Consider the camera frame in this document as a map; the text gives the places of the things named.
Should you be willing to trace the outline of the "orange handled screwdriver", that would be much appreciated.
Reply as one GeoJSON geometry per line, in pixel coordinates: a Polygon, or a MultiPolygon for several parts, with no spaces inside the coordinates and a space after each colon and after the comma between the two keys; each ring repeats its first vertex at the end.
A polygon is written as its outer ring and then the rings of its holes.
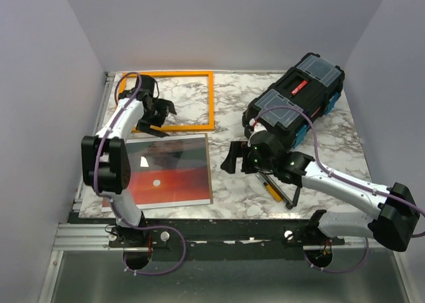
{"type": "Polygon", "coordinates": [[[261,175],[259,175],[259,180],[262,182],[265,189],[268,191],[268,193],[272,196],[272,198],[276,202],[282,201],[282,198],[278,195],[278,193],[274,190],[274,188],[261,175]]]}

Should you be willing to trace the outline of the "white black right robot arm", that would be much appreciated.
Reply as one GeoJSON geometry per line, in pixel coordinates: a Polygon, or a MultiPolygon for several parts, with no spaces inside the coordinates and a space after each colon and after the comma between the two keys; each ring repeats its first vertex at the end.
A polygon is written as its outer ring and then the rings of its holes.
{"type": "Polygon", "coordinates": [[[248,141],[233,141],[220,168],[233,174],[236,160],[244,173],[270,173],[283,183],[308,188],[339,199],[357,209],[355,213],[315,212],[314,223],[305,228],[309,242],[318,245],[328,237],[364,237],[404,252],[420,218],[407,186],[391,187],[357,179],[321,164],[314,157],[286,149],[266,130],[248,141]]]}

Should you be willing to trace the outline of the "orange wooden picture frame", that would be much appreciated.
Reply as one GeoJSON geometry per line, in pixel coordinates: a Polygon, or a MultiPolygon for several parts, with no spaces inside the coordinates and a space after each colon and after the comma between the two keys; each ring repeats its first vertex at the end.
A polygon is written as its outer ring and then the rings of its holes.
{"type": "Polygon", "coordinates": [[[141,71],[139,74],[146,74],[152,77],[175,78],[175,77],[196,77],[206,76],[208,78],[208,123],[202,125],[177,125],[177,126],[153,126],[154,130],[164,132],[207,132],[214,130],[214,73],[210,70],[160,70],[141,71]]]}

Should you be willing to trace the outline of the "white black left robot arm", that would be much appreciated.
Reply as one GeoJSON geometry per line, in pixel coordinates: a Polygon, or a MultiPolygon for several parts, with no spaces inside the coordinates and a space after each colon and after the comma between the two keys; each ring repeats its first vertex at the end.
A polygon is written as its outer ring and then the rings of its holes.
{"type": "Polygon", "coordinates": [[[114,90],[116,110],[106,125],[81,141],[82,178],[85,185],[104,198],[126,228],[124,238],[134,247],[147,239],[143,212],[135,204],[128,186],[131,179],[126,142],[134,129],[164,138],[160,130],[169,114],[176,114],[174,103],[159,97],[154,77],[137,72],[125,73],[114,90]]]}

